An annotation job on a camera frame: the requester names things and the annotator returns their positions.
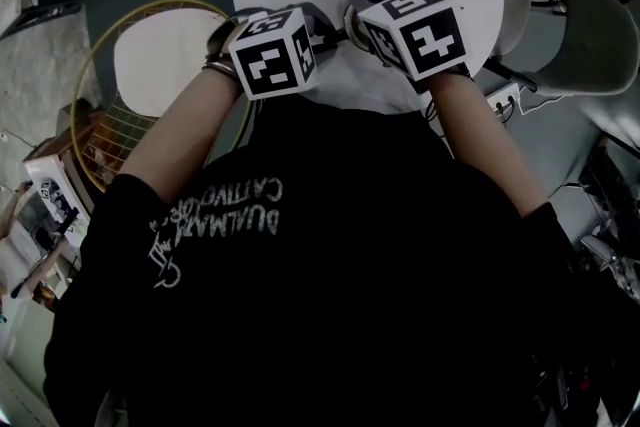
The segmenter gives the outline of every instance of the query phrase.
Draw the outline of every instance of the bracelet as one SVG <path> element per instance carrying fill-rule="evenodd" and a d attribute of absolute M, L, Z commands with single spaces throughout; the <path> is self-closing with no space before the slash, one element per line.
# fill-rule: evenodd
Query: bracelet
<path fill-rule="evenodd" d="M 239 82 L 238 73 L 228 64 L 221 63 L 220 61 L 207 61 L 202 67 L 203 70 L 215 70 L 219 71 L 223 75 Z"/>

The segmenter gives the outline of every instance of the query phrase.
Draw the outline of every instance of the wrist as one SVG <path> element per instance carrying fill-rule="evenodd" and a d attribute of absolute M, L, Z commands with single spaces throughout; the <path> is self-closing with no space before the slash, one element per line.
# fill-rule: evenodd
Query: wrist
<path fill-rule="evenodd" d="M 207 60 L 207 62 L 202 67 L 202 69 L 217 71 L 219 73 L 222 73 L 223 75 L 226 75 L 227 77 L 229 77 L 230 79 L 236 82 L 240 82 L 240 78 L 238 77 L 238 72 L 236 71 L 235 67 L 233 66 L 233 63 L 230 60 L 228 62 Z"/>
<path fill-rule="evenodd" d="M 222 90 L 234 101 L 242 94 L 240 82 L 215 68 L 203 68 L 198 78 L 200 79 L 198 82 L 202 82 L 206 88 Z"/>
<path fill-rule="evenodd" d="M 438 96 L 446 90 L 458 89 L 460 87 L 466 88 L 469 87 L 469 85 L 475 86 L 475 82 L 471 79 L 463 75 L 449 73 L 447 71 L 436 73 L 426 80 L 429 81 L 429 92 L 432 96 Z"/>
<path fill-rule="evenodd" d="M 434 91 L 451 87 L 456 83 L 474 83 L 465 63 L 457 64 L 420 81 L 422 89 L 429 91 L 432 95 Z"/>

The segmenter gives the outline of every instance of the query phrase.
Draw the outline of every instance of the black t-shirt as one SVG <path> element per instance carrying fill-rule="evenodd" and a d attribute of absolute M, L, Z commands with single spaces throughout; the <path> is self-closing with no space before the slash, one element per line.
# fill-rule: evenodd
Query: black t-shirt
<path fill-rule="evenodd" d="M 550 205 L 520 219 L 419 113 L 270 100 L 251 143 L 173 206 L 114 180 L 58 306 L 45 392 L 63 427 L 93 425 L 110 389 L 131 425 L 438 425 L 496 408 L 526 425 L 529 359 L 562 352 L 548 329 L 571 250 Z"/>

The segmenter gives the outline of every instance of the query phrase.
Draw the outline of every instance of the floor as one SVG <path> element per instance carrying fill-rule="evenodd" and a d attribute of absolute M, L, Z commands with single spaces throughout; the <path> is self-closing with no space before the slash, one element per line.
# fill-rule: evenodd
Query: floor
<path fill-rule="evenodd" d="M 84 12 L 0 40 L 0 208 L 26 178 L 22 159 L 56 134 L 58 110 L 73 98 L 77 75 L 89 53 Z M 81 95 L 101 102 L 90 67 Z"/>
<path fill-rule="evenodd" d="M 81 14 L 0 41 L 0 73 L 6 75 L 3 87 L 10 99 L 0 103 L 0 128 L 6 125 L 32 144 L 51 136 L 57 109 L 70 99 L 74 74 L 86 55 L 88 42 L 95 42 L 115 20 L 149 1 L 152 0 L 86 0 L 86 25 L 85 15 Z M 233 11 L 233 0 L 206 1 L 227 12 Z M 559 46 L 563 24 L 561 18 L 533 13 L 521 44 L 505 62 L 516 69 L 541 67 Z M 107 46 L 95 60 L 105 104 L 116 89 L 111 55 Z M 485 72 L 477 77 L 477 82 L 486 93 L 503 83 Z M 523 101 L 533 106 L 541 99 L 525 92 Z M 516 112 L 509 120 L 507 129 L 549 193 L 577 177 L 599 138 L 600 130 L 583 111 L 579 101 L 564 99 L 525 117 Z M 0 144 L 0 182 L 11 187 L 17 185 L 19 159 L 28 150 L 15 138 Z M 552 202 L 573 241 L 598 222 L 588 198 L 580 190 L 560 189 Z"/>

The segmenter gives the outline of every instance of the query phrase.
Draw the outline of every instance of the black and white marker cube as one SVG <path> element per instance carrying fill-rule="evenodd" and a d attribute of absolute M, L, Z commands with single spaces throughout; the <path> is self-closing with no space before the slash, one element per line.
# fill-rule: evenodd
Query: black and white marker cube
<path fill-rule="evenodd" d="M 385 0 L 358 13 L 376 53 L 414 81 L 469 58 L 455 0 Z"/>
<path fill-rule="evenodd" d="M 300 8 L 251 16 L 229 53 L 250 100 L 300 93 L 318 82 Z"/>

